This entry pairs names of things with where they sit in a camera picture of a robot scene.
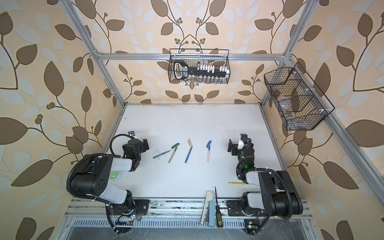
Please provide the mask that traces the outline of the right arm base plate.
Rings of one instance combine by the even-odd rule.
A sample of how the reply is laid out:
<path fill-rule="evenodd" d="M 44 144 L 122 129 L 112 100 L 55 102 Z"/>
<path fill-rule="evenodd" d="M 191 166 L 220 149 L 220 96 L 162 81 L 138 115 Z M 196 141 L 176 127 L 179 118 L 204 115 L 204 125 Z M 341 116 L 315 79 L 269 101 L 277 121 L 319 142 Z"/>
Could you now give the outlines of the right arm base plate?
<path fill-rule="evenodd" d="M 226 206 L 230 217 L 256 217 L 263 211 L 261 209 L 251 208 L 241 200 L 228 200 L 226 201 Z"/>

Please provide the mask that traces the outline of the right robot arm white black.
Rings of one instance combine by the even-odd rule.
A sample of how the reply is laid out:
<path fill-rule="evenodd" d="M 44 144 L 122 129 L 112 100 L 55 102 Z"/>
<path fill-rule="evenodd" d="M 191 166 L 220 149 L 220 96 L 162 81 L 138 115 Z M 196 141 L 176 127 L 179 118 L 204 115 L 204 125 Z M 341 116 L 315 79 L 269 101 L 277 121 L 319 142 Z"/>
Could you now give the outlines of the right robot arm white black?
<path fill-rule="evenodd" d="M 239 142 L 229 141 L 228 152 L 238 158 L 236 175 L 246 185 L 259 187 L 256 192 L 244 192 L 239 203 L 227 202 L 230 210 L 244 216 L 263 212 L 270 217 L 290 219 L 301 215 L 303 202 L 287 171 L 257 168 L 252 140 L 242 134 Z"/>

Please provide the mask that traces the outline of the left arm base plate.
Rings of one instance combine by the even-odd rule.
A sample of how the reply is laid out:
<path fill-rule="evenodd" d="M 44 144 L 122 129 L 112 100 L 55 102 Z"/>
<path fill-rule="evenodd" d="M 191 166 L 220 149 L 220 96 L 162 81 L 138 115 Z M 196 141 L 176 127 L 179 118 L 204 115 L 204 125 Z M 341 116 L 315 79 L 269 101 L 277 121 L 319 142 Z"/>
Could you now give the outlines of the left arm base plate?
<path fill-rule="evenodd" d="M 148 199 L 133 199 L 132 201 L 118 205 L 110 204 L 108 206 L 109 214 L 114 216 L 132 216 L 146 215 L 149 210 L 150 200 Z"/>

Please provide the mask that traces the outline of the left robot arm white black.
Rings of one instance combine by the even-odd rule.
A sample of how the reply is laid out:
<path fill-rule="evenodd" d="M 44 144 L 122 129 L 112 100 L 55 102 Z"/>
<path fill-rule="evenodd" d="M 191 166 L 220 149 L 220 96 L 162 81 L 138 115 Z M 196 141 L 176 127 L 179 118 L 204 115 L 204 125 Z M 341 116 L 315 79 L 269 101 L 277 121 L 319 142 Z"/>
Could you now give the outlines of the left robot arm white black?
<path fill-rule="evenodd" d="M 149 200 L 134 200 L 133 194 L 116 186 L 110 179 L 114 172 L 134 172 L 140 165 L 142 153 L 149 150 L 146 139 L 139 140 L 133 131 L 126 134 L 123 155 L 96 153 L 85 155 L 70 171 L 66 189 L 73 197 L 101 202 L 106 218 L 117 234 L 128 233 L 136 220 L 147 213 Z"/>

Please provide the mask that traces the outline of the pink pen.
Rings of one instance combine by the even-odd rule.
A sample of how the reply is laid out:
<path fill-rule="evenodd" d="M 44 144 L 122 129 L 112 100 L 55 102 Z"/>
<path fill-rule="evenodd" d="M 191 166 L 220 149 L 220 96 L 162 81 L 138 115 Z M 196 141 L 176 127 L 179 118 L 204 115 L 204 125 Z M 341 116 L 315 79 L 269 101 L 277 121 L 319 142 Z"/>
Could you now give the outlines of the pink pen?
<path fill-rule="evenodd" d="M 210 159 L 210 151 L 211 151 L 211 147 L 208 147 L 206 163 L 209 162 L 209 159 Z"/>

